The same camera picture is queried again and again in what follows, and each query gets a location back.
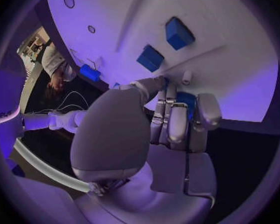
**person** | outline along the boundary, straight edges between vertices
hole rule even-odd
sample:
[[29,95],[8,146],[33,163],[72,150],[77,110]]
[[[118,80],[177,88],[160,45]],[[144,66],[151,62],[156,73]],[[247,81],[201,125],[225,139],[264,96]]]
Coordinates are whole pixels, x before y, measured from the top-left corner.
[[64,89],[64,82],[72,81],[77,74],[57,51],[54,43],[45,48],[41,64],[51,78],[46,87],[45,98],[58,99]]

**white cylinder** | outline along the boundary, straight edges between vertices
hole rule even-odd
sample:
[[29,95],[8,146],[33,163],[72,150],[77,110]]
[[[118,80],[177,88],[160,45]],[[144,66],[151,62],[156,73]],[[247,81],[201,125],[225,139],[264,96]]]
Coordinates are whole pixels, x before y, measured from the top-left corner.
[[186,71],[184,74],[183,74],[183,77],[182,77],[182,84],[183,85],[190,85],[191,83],[191,80],[192,80],[192,72],[191,71]]

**white panel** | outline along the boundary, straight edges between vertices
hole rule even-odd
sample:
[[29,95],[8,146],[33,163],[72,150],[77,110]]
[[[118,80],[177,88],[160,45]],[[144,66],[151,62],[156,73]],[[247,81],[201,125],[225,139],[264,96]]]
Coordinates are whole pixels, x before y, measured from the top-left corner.
[[[101,78],[111,87],[163,74],[182,91],[213,93],[223,118],[263,120],[278,60],[265,31],[239,0],[75,0],[73,9],[63,0],[48,2],[67,48],[76,51],[77,64],[100,60]],[[172,16],[193,32],[194,44],[175,51],[166,42],[165,24]],[[136,61],[147,44],[165,57],[154,73]],[[180,83],[185,71],[193,74],[189,86]],[[153,110],[155,100],[147,107]]]

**man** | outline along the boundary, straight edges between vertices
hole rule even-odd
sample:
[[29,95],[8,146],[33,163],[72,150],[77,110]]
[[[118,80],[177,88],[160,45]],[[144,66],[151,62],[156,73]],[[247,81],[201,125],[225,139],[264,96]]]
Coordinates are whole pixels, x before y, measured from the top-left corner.
[[45,91],[47,99],[57,98],[63,91],[64,82],[72,81],[77,75],[53,43],[45,48],[41,64],[51,78]]

